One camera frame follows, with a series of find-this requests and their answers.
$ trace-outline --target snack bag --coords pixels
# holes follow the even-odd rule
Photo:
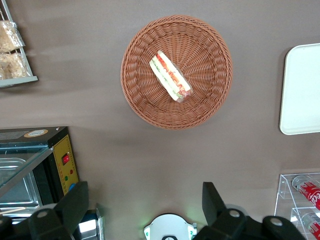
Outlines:
[[[0,21],[0,53],[9,53],[25,45],[13,21]]]

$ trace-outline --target wrapped sandwich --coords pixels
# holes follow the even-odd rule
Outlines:
[[[158,51],[149,64],[174,101],[182,103],[193,94],[190,83],[162,51]]]

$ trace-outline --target glass panel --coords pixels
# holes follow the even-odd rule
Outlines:
[[[46,145],[10,147],[0,145],[0,197],[52,153]]]

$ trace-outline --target soda can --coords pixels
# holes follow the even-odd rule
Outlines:
[[[307,176],[296,176],[292,180],[292,186],[299,191],[310,203],[320,210],[320,188]]]
[[[315,239],[320,240],[320,218],[315,213],[307,213],[302,216],[301,221]]]

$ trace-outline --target yellow control panel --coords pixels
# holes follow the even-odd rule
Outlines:
[[[63,194],[66,195],[69,189],[79,181],[69,135],[66,135],[53,146],[53,155]]]

